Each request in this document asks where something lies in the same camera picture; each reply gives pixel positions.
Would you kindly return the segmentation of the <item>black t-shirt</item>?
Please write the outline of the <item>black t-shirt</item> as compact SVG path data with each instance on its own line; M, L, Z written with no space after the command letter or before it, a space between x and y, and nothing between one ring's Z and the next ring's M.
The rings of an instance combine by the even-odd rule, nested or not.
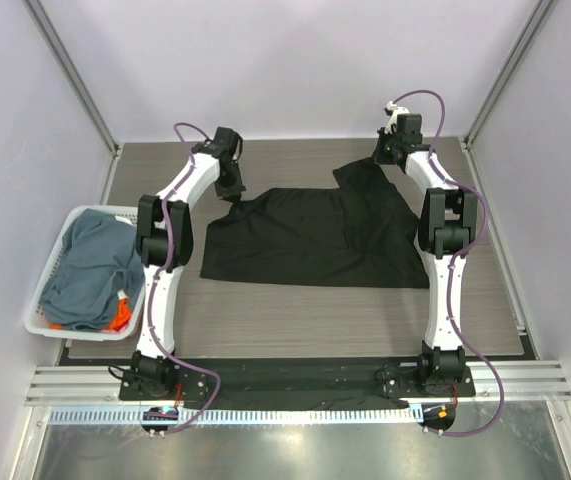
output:
M273 188L234 203L206 231L204 279L426 289L418 218L372 159L333 172L333 189Z

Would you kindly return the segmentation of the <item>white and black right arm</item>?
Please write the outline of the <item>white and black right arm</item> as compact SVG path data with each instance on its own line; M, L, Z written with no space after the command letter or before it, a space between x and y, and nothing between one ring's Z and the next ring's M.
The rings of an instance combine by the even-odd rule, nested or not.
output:
M427 329L417 366L391 373L389 384L410 396L472 397L475 388L459 333L463 272L476 239L478 199L446 172L420 134L380 128L373 159L401 168L424 194L415 243L430 282Z

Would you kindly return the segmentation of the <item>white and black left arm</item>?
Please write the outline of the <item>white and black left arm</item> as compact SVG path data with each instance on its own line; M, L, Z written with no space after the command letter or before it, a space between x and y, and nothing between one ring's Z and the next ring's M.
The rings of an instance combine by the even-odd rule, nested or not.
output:
M238 166L242 151L241 142L199 143L165 188L139 200L136 250L144 265L146 325L121 380L123 400L169 398L180 386L179 368L196 372L201 379L213 378L211 396L219 392L218 373L176 357L174 311L178 283L194 248L191 209L210 185L225 200L240 198L245 190Z

